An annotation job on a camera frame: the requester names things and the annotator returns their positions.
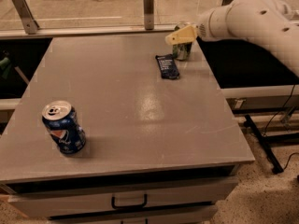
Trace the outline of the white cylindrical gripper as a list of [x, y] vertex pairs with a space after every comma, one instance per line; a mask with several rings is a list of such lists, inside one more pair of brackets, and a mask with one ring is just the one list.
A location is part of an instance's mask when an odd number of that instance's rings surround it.
[[206, 42], [236, 39], [227, 23], [227, 17], [232, 8], [232, 5], [227, 5], [205, 11], [198, 17], [197, 31], [193, 25], [187, 25], [168, 35], [165, 42], [171, 46], [192, 43], [197, 35]]

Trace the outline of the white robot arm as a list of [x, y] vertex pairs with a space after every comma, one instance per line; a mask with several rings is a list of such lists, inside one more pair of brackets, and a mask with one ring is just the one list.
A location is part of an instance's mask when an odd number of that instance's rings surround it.
[[233, 0], [199, 15], [165, 38], [169, 45], [238, 39], [269, 51], [299, 76], [299, 26], [291, 22], [292, 9], [281, 0]]

